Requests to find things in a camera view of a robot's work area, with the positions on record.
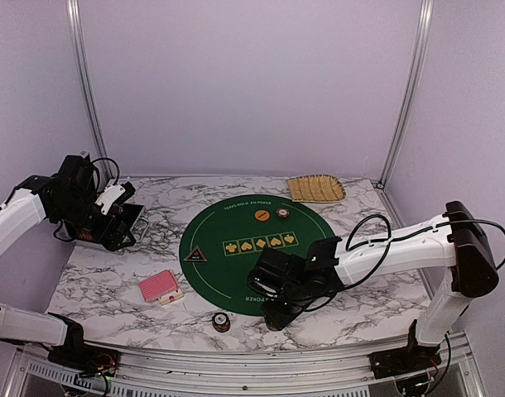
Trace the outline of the orange chip stack top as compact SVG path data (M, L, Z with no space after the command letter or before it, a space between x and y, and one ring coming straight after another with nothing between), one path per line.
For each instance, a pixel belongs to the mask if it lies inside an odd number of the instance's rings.
M277 210L277 216L282 219L288 218L290 216L290 213L291 212L287 208L279 208Z

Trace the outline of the orange big blind button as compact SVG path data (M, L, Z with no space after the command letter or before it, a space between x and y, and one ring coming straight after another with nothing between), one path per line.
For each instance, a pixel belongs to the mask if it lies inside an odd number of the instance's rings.
M254 217L259 222L266 222L270 219L271 214L265 209L260 209L254 213Z

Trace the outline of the triangular all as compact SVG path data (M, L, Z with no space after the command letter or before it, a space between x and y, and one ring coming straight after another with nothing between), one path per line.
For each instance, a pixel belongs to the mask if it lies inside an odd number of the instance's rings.
M190 253L186 255L184 258L186 262L207 262L207 258L200 249L199 246L196 246Z

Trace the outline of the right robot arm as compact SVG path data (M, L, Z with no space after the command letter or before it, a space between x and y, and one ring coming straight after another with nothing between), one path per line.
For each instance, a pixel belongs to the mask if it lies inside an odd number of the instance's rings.
M416 320L414 339L397 362L413 371L430 356L473 299L498 285L486 221L475 219L459 201L428 221L388 229L355 242L327 237L313 242L304 257L265 247L248 274L248 287L265 298L262 314L282 330L315 300L332 298L375 275L425 268L445 271L429 307Z

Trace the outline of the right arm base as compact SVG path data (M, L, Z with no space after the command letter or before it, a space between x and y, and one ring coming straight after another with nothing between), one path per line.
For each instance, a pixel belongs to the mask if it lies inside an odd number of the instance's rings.
M371 370L376 379L405 375L439 365L442 360L438 347L399 347L369 356Z

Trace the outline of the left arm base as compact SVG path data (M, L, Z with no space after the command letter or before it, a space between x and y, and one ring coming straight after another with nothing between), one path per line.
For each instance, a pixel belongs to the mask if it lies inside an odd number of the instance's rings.
M114 375L120 352L113 349L84 345L82 348L52 347L48 360L61 366L78 370L83 377Z

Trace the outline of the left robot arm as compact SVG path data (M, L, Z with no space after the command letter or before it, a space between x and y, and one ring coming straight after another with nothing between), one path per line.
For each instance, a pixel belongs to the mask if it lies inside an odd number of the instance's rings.
M134 193L129 182L110 184L98 193L91 182L34 175L16 186L0 205L0 256L45 220L68 227L70 239L94 242L108 251L133 246L136 239L124 221L124 204ZM115 350L86 343L84 329L76 321L6 304L0 304L0 341L46 344L51 361L75 368L118 356Z

